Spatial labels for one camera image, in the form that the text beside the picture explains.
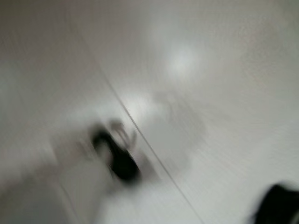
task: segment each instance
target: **white surface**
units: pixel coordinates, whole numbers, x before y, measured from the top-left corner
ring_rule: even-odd
[[[299,182],[298,1],[6,2],[1,177],[48,160],[64,122],[131,116],[160,181],[99,223],[244,223],[268,184]]]

